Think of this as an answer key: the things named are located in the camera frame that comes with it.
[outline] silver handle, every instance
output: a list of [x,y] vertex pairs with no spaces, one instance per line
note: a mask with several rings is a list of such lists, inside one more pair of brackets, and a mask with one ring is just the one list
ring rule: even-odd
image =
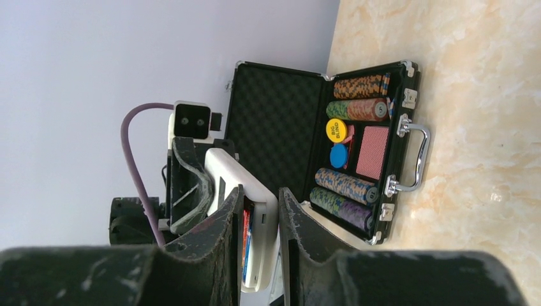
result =
[[396,176],[394,174],[389,175],[385,183],[385,195],[389,198],[393,194],[397,194],[399,191],[414,191],[421,186],[424,166],[426,164],[426,156],[428,154],[428,146],[430,145],[430,131],[425,126],[411,123],[411,119],[408,118],[408,114],[405,113],[399,118],[396,134],[399,137],[404,137],[406,133],[411,131],[421,131],[424,135],[423,141],[419,148],[419,154],[417,155],[417,164],[415,165],[415,183],[411,186],[404,186],[396,180]]

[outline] poker chip case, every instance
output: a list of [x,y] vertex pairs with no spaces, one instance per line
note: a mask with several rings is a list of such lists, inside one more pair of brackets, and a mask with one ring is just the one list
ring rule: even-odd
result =
[[[322,168],[374,186],[377,192],[371,196],[373,202],[363,207],[371,210],[369,229],[359,228],[325,205],[312,201],[311,207],[365,242],[381,244],[390,235],[399,205],[397,193],[414,191],[422,181],[430,132],[413,123],[420,77],[418,65],[411,61],[335,76],[239,62],[233,78],[225,138],[234,142],[240,164],[277,197],[280,188],[287,187],[299,201],[309,201],[311,191],[321,188],[316,176]],[[346,111],[350,109],[345,107],[356,102],[355,95],[387,101],[386,116],[372,121],[349,120],[352,116]],[[337,100],[344,101],[341,110],[329,106]],[[328,113],[343,118],[351,129],[351,133],[348,130],[352,136],[347,145],[349,154],[341,168],[331,166],[329,159],[331,149],[337,144],[326,133],[331,119]],[[415,148],[418,150],[415,169],[404,169],[414,172],[415,183],[405,186],[400,181],[411,133],[421,133],[423,140]]]

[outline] white wall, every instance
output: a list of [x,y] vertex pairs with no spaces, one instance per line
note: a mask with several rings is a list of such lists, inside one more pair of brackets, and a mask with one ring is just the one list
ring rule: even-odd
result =
[[[240,60],[324,72],[338,1],[0,0],[0,249],[108,243],[114,196],[135,196],[119,144],[147,102],[226,112]],[[167,112],[132,124],[163,197]]]

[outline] black case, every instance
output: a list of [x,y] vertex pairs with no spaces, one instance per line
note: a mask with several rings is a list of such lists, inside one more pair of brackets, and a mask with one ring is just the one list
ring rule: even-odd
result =
[[[356,130],[388,126],[389,136],[379,180],[357,175],[354,169],[330,166],[333,146],[325,133],[329,118],[325,108],[337,80],[390,73],[387,96],[394,99],[392,119],[383,122],[349,122]],[[417,104],[420,71],[411,61],[400,61],[341,73],[332,77],[252,62],[239,62],[235,69],[226,138],[235,143],[239,162],[278,197],[280,187],[289,187],[297,199],[309,200],[316,186],[315,173],[325,167],[376,183],[380,197],[373,205],[374,226],[370,233],[312,204],[312,208],[369,244],[382,243],[390,233],[398,191],[412,191],[422,180],[430,132],[411,120]],[[408,135],[423,132],[415,169],[415,184],[402,186],[399,180],[406,156]],[[355,134],[358,153],[362,133]]]

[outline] case lock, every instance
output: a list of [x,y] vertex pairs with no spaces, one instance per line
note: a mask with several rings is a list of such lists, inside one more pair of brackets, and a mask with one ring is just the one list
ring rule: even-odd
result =
[[380,221],[392,221],[394,215],[394,204],[384,203],[382,204],[382,212],[380,214]]
[[394,174],[387,177],[385,183],[385,195],[390,198],[393,194],[397,194],[399,191],[414,191],[421,185],[422,176],[424,172],[424,166],[426,164],[426,157],[428,153],[428,146],[430,145],[430,131],[423,125],[411,123],[411,119],[407,113],[402,114],[398,121],[398,127],[396,129],[396,135],[398,137],[406,136],[406,133],[417,130],[423,133],[423,141],[419,147],[419,154],[417,154],[417,163],[415,165],[415,183],[411,186],[401,185]]

